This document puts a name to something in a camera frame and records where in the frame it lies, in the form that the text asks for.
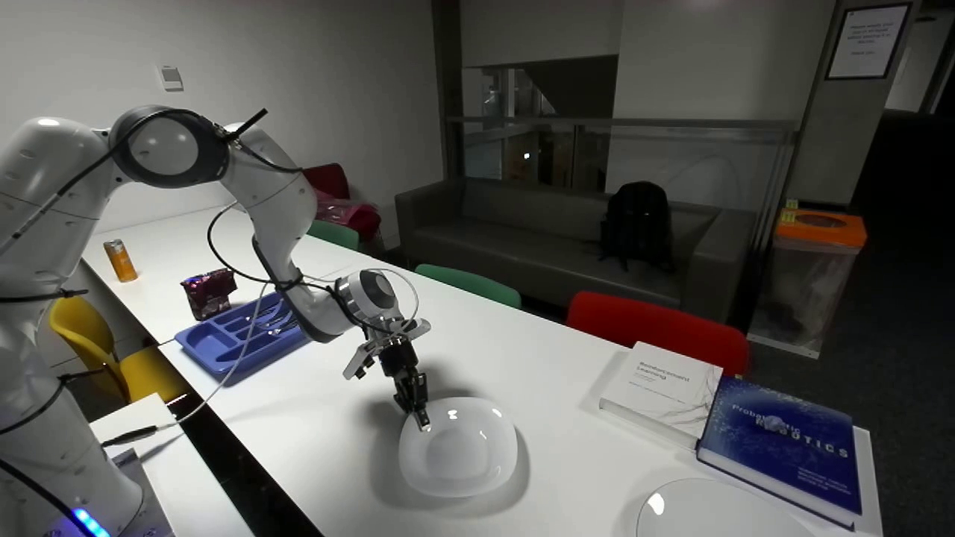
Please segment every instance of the bag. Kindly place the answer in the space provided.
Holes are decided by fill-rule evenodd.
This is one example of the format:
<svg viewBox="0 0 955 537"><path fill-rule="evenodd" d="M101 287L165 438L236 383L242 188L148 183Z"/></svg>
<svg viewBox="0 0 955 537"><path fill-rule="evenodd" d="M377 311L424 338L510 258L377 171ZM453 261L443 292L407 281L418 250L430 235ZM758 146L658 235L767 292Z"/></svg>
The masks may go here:
<svg viewBox="0 0 955 537"><path fill-rule="evenodd" d="M628 261L644 261L676 271L670 199L659 185L622 185L622 192L609 196L600 228L600 261L619 258L624 271Z"/></svg>

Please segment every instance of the blue tray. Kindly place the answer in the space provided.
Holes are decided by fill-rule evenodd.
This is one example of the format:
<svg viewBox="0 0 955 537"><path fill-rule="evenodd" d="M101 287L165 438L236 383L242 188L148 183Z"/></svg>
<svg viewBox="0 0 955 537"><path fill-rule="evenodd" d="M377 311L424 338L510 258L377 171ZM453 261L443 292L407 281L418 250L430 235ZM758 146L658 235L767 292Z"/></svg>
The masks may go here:
<svg viewBox="0 0 955 537"><path fill-rule="evenodd" d="M260 316L252 328L255 313L258 302L224 311L200 325L180 332L177 341L182 353L215 380L224 380L230 372L249 341L245 359L240 361L236 372L224 383L236 386L240 380L264 371L265 365L307 343L307 335L303 332L294 311L279 292L264 295Z"/></svg>

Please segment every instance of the floor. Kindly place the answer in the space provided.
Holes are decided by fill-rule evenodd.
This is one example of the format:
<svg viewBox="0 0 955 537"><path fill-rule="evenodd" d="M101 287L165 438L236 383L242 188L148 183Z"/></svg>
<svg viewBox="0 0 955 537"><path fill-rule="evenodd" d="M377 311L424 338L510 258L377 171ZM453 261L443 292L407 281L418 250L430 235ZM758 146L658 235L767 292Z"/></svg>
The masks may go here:
<svg viewBox="0 0 955 537"><path fill-rule="evenodd" d="M868 244L822 361L755 349L750 375L873 431L888 537L955 535L953 128L885 120L855 199Z"/></svg>

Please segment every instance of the book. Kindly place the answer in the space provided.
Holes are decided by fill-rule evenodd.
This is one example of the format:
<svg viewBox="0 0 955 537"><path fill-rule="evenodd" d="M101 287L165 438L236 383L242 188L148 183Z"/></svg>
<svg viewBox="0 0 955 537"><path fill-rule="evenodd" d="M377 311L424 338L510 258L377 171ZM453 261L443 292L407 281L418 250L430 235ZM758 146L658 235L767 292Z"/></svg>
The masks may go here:
<svg viewBox="0 0 955 537"><path fill-rule="evenodd" d="M609 367L597 410L624 422L679 434L691 444L704 434L722 367L636 343Z"/></svg>
<svg viewBox="0 0 955 537"><path fill-rule="evenodd" d="M697 457L843 528L862 519L844 413L725 375Z"/></svg>

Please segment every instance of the orange bin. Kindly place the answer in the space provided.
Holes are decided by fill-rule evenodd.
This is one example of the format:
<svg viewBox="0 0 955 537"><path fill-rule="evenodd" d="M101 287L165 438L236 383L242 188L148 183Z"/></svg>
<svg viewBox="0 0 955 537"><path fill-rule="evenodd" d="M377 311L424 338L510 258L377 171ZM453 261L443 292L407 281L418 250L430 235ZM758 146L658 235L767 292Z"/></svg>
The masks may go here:
<svg viewBox="0 0 955 537"><path fill-rule="evenodd" d="M750 341L822 359L865 238L865 220L861 216L785 208L777 220Z"/></svg>

